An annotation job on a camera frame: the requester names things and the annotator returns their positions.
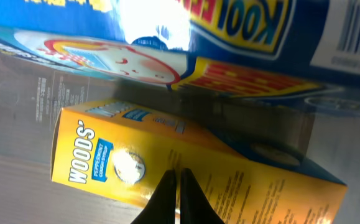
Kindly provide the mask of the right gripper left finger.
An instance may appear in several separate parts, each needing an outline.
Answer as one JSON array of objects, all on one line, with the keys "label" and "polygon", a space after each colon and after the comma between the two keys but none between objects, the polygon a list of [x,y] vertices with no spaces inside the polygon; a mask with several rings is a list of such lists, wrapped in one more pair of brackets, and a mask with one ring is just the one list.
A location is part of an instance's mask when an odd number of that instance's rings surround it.
[{"label": "right gripper left finger", "polygon": [[177,179],[174,170],[167,170],[141,213],[131,224],[174,224]]}]

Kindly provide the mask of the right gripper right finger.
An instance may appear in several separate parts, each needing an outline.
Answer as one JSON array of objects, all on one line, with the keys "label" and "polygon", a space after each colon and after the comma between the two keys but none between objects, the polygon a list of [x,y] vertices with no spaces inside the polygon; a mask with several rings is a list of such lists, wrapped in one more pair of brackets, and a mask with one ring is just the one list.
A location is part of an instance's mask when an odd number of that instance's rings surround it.
[{"label": "right gripper right finger", "polygon": [[211,207],[193,172],[189,168],[181,171],[180,223],[224,224]]}]

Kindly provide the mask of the yellow Woods syrup box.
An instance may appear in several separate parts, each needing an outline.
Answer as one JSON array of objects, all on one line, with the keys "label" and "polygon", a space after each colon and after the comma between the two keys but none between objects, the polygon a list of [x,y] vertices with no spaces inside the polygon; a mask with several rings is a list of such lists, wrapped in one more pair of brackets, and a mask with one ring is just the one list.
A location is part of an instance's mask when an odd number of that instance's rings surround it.
[{"label": "yellow Woods syrup box", "polygon": [[53,182],[145,208],[162,176],[189,168],[224,223],[332,223],[344,182],[284,144],[237,137],[118,100],[62,108]]}]

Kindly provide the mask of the blue Kool Fever box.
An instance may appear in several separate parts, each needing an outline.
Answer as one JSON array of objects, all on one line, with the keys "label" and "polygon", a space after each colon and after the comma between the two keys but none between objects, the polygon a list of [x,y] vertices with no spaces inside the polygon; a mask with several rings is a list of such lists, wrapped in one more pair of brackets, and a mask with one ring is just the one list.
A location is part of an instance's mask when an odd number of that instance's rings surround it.
[{"label": "blue Kool Fever box", "polygon": [[0,1],[0,51],[66,72],[321,114],[360,178],[360,1]]}]

